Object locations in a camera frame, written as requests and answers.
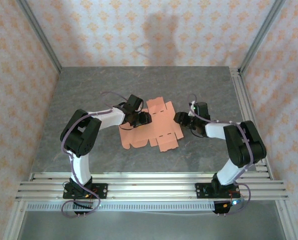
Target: orange cardboard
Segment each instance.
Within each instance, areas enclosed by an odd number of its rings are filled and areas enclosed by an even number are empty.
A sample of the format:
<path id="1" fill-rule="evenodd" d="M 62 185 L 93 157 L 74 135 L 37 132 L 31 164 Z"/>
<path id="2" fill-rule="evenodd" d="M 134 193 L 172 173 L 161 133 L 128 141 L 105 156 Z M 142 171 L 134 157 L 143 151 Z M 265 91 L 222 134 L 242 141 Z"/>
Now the orange cardboard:
<path id="1" fill-rule="evenodd" d="M 159 146 L 161 152 L 179 147 L 178 139 L 184 137 L 180 125 L 174 121 L 175 110 L 171 101 L 165 103 L 162 97 L 150 99 L 146 102 L 152 122 L 136 128 L 130 127 L 129 123 L 119 127 L 120 138 L 123 148 L 141 148 L 150 142 L 151 147 Z"/>

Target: patterned wallpaper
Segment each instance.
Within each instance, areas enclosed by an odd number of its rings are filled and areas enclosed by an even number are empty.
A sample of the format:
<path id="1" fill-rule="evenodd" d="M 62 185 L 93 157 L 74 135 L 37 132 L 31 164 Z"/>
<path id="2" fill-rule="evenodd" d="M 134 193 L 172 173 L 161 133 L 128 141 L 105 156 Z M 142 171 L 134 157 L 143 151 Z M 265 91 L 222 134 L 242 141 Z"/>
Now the patterned wallpaper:
<path id="1" fill-rule="evenodd" d="M 0 239 L 27 179 L 58 74 L 15 0 L 0 0 Z"/>
<path id="2" fill-rule="evenodd" d="M 239 67 L 274 0 L 28 2 L 64 67 Z"/>
<path id="3" fill-rule="evenodd" d="M 298 222 L 298 0 L 287 0 L 246 74 L 277 179 L 286 180 Z"/>

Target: gray marble surface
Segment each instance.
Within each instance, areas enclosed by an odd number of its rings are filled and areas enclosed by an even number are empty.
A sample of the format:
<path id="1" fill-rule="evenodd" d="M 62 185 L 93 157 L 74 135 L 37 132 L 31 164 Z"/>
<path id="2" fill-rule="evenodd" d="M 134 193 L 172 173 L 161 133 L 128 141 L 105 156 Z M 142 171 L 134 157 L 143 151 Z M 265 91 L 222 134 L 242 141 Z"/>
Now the gray marble surface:
<path id="1" fill-rule="evenodd" d="M 188 111 L 187 96 L 195 93 L 207 102 L 211 119 L 240 122 L 237 96 L 228 67 L 65 67 L 52 100 L 32 172 L 70 172 L 68 156 L 61 153 L 60 134 L 77 109 L 107 109 L 100 92 L 130 94 L 144 101 L 163 97 L 176 112 Z M 108 95 L 110 104 L 121 100 Z M 228 160 L 226 142 L 197 138 L 186 128 L 179 147 L 160 152 L 158 147 L 124 149 L 117 126 L 99 132 L 89 154 L 90 171 L 106 172 L 217 172 Z"/>

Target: purple cable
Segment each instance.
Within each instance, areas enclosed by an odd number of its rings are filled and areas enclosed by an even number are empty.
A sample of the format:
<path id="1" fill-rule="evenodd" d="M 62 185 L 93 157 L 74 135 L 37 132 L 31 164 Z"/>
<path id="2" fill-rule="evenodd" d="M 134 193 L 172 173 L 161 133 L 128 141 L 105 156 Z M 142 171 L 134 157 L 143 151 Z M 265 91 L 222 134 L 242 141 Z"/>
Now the purple cable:
<path id="1" fill-rule="evenodd" d="M 120 95 L 119 93 L 116 93 L 114 91 L 104 91 L 101 93 L 101 96 L 106 96 L 107 94 L 116 94 L 118 95 L 119 97 L 123 98 L 124 100 L 127 100 L 125 97 L 123 97 L 122 95 Z M 88 188 L 84 187 L 81 182 L 79 181 L 79 179 L 77 178 L 77 175 L 76 175 L 76 172 L 75 172 L 75 169 L 74 169 L 74 155 L 68 151 L 65 150 L 65 142 L 69 136 L 69 134 L 73 131 L 73 129 L 83 120 L 89 118 L 89 117 L 92 117 L 92 116 L 97 116 L 97 115 L 104 115 L 104 114 L 109 114 L 113 111 L 112 107 L 113 106 L 109 106 L 110 109 L 108 111 L 102 111 L 102 112 L 94 112 L 94 113 L 90 113 L 90 114 L 87 114 L 81 118 L 79 118 L 70 128 L 69 130 L 67 131 L 67 133 L 64 135 L 63 137 L 63 140 L 61 142 L 61 151 L 64 153 L 64 154 L 67 154 L 69 155 L 69 158 L 70 158 L 70 168 L 71 168 L 71 173 L 76 181 L 76 183 L 79 185 L 79 187 L 81 187 L 83 190 L 87 191 L 88 193 L 94 195 L 97 199 L 98 199 L 98 204 L 96 207 L 94 207 L 91 211 L 87 212 L 87 213 L 84 213 L 83 215 L 84 216 L 87 216 L 89 214 L 92 214 L 94 213 L 100 206 L 100 203 L 101 203 L 101 200 L 99 198 L 99 196 L 97 194 L 95 194 L 93 191 L 89 190 Z M 74 219 L 74 218 L 79 218 L 80 214 L 78 215 L 68 215 L 68 214 L 65 214 L 64 212 L 64 207 L 66 204 L 68 203 L 79 203 L 79 204 L 89 204 L 90 202 L 89 201 L 78 201 L 78 200 L 68 200 L 66 202 L 63 203 L 63 205 L 61 206 L 61 213 L 63 216 L 67 217 L 67 218 L 70 218 L 70 219 Z"/>
<path id="2" fill-rule="evenodd" d="M 188 102 L 190 102 L 189 97 L 190 97 L 191 95 L 194 96 L 194 101 L 196 102 L 196 101 L 197 101 L 197 96 L 196 96 L 194 93 L 190 93 L 190 94 L 188 95 L 188 98 L 187 98 L 187 99 L 188 99 Z M 247 190 L 248 190 L 248 194 L 249 194 L 249 196 L 248 196 L 248 200 L 247 200 L 247 202 L 246 202 L 245 205 L 243 205 L 243 206 L 242 206 L 241 208 L 239 208 L 237 211 L 234 211 L 234 212 L 231 212 L 231 213 L 230 213 L 230 212 L 229 212 L 229 213 L 225 213 L 224 216 L 225 216 L 225 215 L 233 215 L 233 214 L 236 214 L 236 213 L 242 211 L 243 209 L 245 209 L 246 206 L 249 204 L 250 199 L 251 199 L 251 191 L 250 191 L 250 188 L 248 187 L 248 185 L 245 184 L 245 183 L 237 183 L 237 182 L 236 182 L 236 180 L 237 180 L 242 174 L 245 173 L 246 169 L 249 168 L 249 167 L 254 163 L 254 155 L 253 155 L 253 152 L 252 152 L 252 150 L 251 150 L 251 147 L 250 147 L 249 141 L 248 141 L 248 139 L 247 139 L 247 136 L 246 136 L 244 130 L 242 129 L 242 127 L 241 127 L 238 123 L 236 123 L 236 122 L 233 122 L 233 121 L 229 121 L 229 122 L 228 122 L 228 121 L 219 121 L 219 120 L 209 120 L 209 119 L 206 119 L 206 118 L 201 117 L 201 116 L 199 116 L 198 114 L 196 114 L 196 113 L 191 109 L 191 107 L 190 107 L 189 109 L 190 109 L 190 112 L 191 112 L 195 117 L 197 117 L 197 118 L 199 118 L 199 119 L 201 119 L 201 120 L 203 120 L 203 121 L 205 121 L 205 122 L 207 122 L 207 123 L 214 123 L 214 124 L 232 124 L 232 125 L 235 125 L 235 126 L 239 129 L 239 131 L 240 131 L 240 133 L 241 133 L 241 135 L 242 135 L 242 138 L 243 138 L 243 140 L 244 140 L 244 143 L 245 143 L 245 145 L 246 145 L 246 147 L 247 147 L 247 149 L 248 149 L 248 153 L 249 153 L 249 155 L 250 155 L 250 163 L 243 169 L 243 171 L 242 171 L 240 174 L 238 174 L 238 175 L 236 176 L 236 178 L 233 180 L 233 184 L 234 184 L 235 186 L 239 186 L 239 185 L 245 186 L 245 187 L 247 188 Z"/>

